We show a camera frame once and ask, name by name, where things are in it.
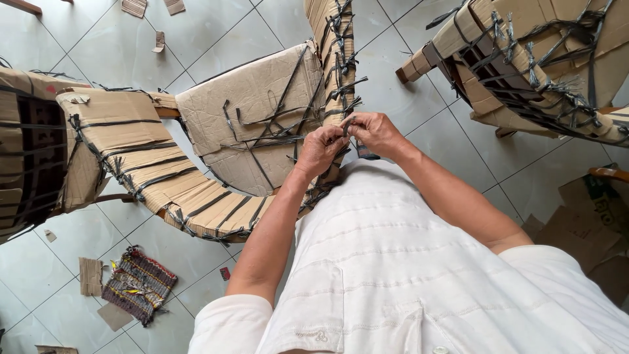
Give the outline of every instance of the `red sticker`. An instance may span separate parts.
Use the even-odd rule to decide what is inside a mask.
[[[221,269],[219,269],[218,271],[220,271],[220,272],[221,272],[221,277],[223,277],[223,280],[224,280],[224,281],[228,281],[228,280],[230,279],[230,277],[231,277],[231,275],[230,275],[230,270],[229,270],[229,269],[227,269],[227,267],[225,267],[225,268],[221,268]]]

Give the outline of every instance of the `white shirt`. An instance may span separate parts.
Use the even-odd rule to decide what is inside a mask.
[[[496,256],[398,166],[359,159],[343,173],[297,230],[275,311],[254,295],[215,300],[189,354],[629,353],[629,316],[567,253]]]

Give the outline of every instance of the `tile floor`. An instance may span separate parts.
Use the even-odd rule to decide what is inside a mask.
[[[40,19],[0,4],[0,55],[16,69],[64,72],[109,87],[180,93],[311,36],[303,0],[186,0],[187,10],[175,16],[156,0],[142,19],[122,12],[120,0],[30,1],[42,8]],[[527,134],[497,140],[494,128],[469,119],[470,108],[438,71],[399,84],[394,70],[438,30],[424,26],[459,2],[354,1],[357,74],[369,77],[356,87],[365,101],[361,110],[387,113],[408,139],[518,223],[531,213],[547,221],[561,202],[557,187],[587,168],[616,161],[629,169],[626,150],[585,140]],[[151,52],[155,30],[165,32],[161,54]],[[616,106],[629,103],[629,81],[621,92]],[[191,156],[181,128],[167,128]],[[346,160],[356,158],[353,152]],[[121,191],[111,183],[105,193]],[[44,229],[57,240],[49,243]],[[165,305],[170,313],[148,329],[133,321],[112,332],[96,314],[104,301],[79,294],[77,257],[108,262],[131,244],[142,245],[179,282]],[[232,269],[241,249],[189,237],[143,206],[117,201],[52,218],[0,246],[2,348],[10,354],[34,353],[34,344],[74,346],[81,354],[185,353],[194,316],[225,291],[218,269]]]

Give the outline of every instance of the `woven mat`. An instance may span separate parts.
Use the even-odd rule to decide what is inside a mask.
[[[137,247],[128,247],[115,262],[101,297],[129,312],[146,327],[177,282],[177,276]]]

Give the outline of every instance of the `shirt button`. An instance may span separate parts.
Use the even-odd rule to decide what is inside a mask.
[[[433,349],[433,354],[448,354],[448,353],[450,353],[450,351],[448,350],[448,348],[444,346],[436,346],[435,349]]]

